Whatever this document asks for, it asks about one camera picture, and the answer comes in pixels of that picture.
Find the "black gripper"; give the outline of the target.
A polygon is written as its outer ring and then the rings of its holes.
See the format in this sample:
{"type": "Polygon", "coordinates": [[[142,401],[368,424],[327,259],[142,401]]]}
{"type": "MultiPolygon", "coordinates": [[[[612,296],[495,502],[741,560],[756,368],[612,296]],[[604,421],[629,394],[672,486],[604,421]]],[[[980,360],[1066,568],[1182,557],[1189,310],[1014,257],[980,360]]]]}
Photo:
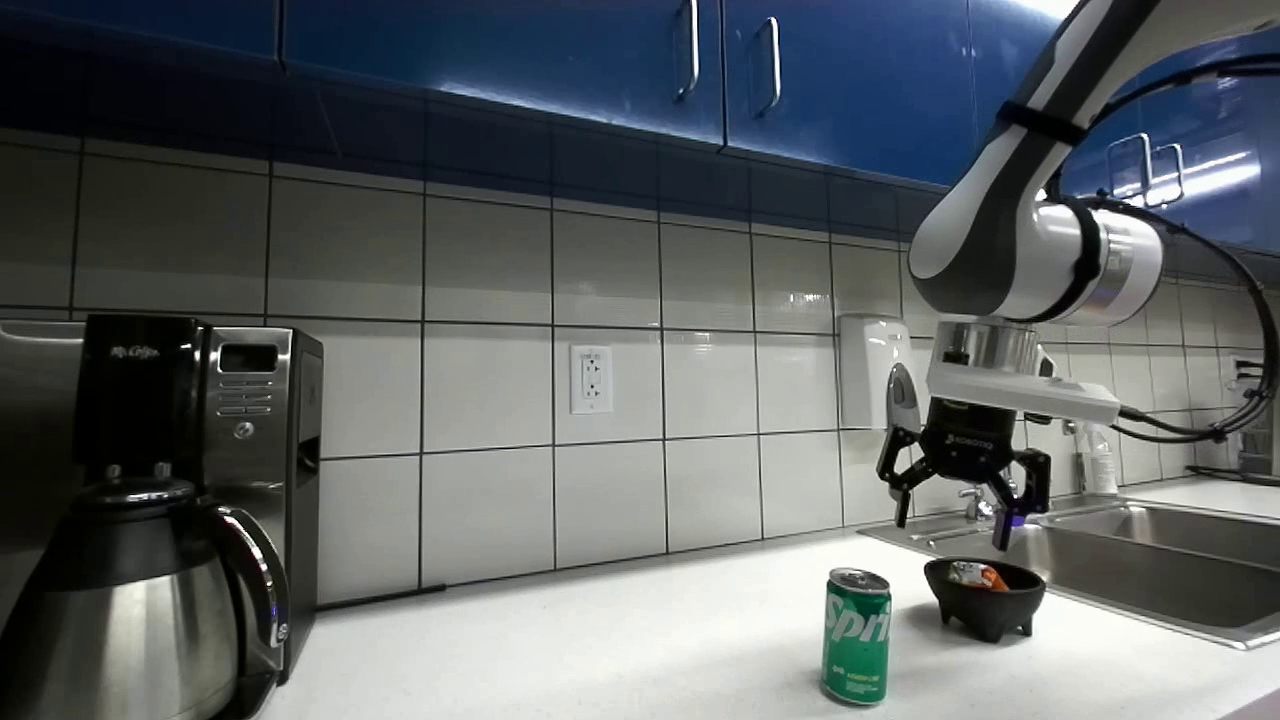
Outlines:
{"type": "Polygon", "coordinates": [[[1051,461],[1045,454],[1012,454],[1014,416],[1003,409],[933,401],[922,438],[887,428],[875,478],[896,502],[896,528],[908,524],[913,493],[933,480],[982,486],[997,498],[993,546],[1007,547],[1012,528],[1029,511],[1045,511],[1051,498],[1051,461]],[[919,461],[896,468],[905,448],[919,444],[919,461]]]}

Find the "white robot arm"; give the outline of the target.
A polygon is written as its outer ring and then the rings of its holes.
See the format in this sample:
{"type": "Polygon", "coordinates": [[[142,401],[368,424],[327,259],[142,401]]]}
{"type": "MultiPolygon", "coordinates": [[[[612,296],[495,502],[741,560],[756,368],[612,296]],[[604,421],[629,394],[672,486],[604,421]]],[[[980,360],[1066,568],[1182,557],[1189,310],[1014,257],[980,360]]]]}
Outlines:
{"type": "Polygon", "coordinates": [[[1179,428],[1098,385],[1034,371],[1034,323],[1119,323],[1155,294],[1162,235],[1201,233],[1122,199],[1055,199],[1048,182],[1103,117],[1106,102],[1155,62],[1280,21],[1280,0],[1081,0],[999,109],[986,144],[913,235],[913,284],[938,316],[922,428],[893,428],[878,480],[908,520],[913,493],[965,480],[993,498],[993,546],[1048,510],[1051,461],[1012,444],[1021,416],[1106,424],[1146,444],[1222,439],[1275,401],[1275,316],[1244,280],[1262,332],[1262,380],[1229,421],[1179,428]]]}

